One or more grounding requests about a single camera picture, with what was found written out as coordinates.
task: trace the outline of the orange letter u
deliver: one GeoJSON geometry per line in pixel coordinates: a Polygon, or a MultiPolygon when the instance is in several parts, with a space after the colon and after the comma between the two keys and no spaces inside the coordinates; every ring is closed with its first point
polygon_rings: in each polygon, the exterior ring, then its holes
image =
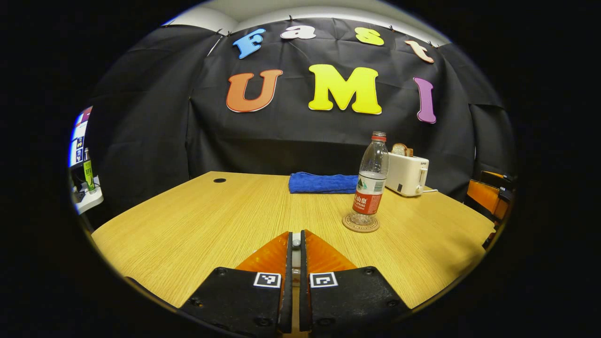
{"type": "Polygon", "coordinates": [[[230,77],[230,90],[227,93],[225,104],[227,108],[235,112],[257,111],[265,108],[273,99],[275,93],[275,82],[282,75],[279,69],[264,70],[259,75],[263,78],[263,88],[258,98],[246,100],[244,93],[248,80],[255,76],[253,73],[241,73],[230,77]]]}

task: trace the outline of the green bottle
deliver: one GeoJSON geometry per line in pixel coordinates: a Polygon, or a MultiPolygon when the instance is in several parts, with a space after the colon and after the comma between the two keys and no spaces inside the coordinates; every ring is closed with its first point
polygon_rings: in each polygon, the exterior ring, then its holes
{"type": "Polygon", "coordinates": [[[92,161],[90,160],[90,156],[88,154],[88,148],[85,148],[85,157],[84,157],[84,173],[85,173],[85,181],[88,184],[88,192],[90,194],[96,193],[96,185],[94,184],[94,174],[92,173],[92,161]]]}

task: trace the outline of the white wall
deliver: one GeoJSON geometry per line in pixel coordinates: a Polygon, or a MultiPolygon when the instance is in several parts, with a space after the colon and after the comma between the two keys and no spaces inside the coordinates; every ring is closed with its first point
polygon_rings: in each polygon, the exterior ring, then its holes
{"type": "MultiPolygon", "coordinates": [[[[397,31],[412,35],[423,41],[431,41],[435,46],[450,42],[446,36],[411,15],[398,8],[374,0],[346,0],[348,5],[367,8],[370,11],[360,8],[327,6],[290,7],[274,10],[274,8],[281,8],[285,5],[293,5],[301,2],[300,0],[287,0],[282,1],[279,5],[275,5],[276,2],[272,1],[254,0],[245,2],[241,0],[215,0],[206,2],[185,11],[170,24],[193,25],[212,31],[217,31],[221,28],[221,33],[227,34],[227,31],[236,32],[263,23],[287,20],[288,15],[292,15],[293,18],[298,19],[303,17],[336,17],[339,19],[369,22],[385,28],[392,25],[397,31]],[[390,16],[374,13],[373,11],[390,13],[390,16]]],[[[340,1],[321,0],[319,2],[338,4],[340,1]]]]}

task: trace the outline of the plastic water bottle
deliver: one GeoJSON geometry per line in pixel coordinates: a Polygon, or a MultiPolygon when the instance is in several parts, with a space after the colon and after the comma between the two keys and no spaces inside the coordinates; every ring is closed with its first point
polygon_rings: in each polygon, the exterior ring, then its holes
{"type": "Polygon", "coordinates": [[[373,132],[371,144],[363,154],[359,168],[359,180],[353,201],[350,221],[358,226],[373,223],[388,175],[388,149],[386,133],[373,132]]]}

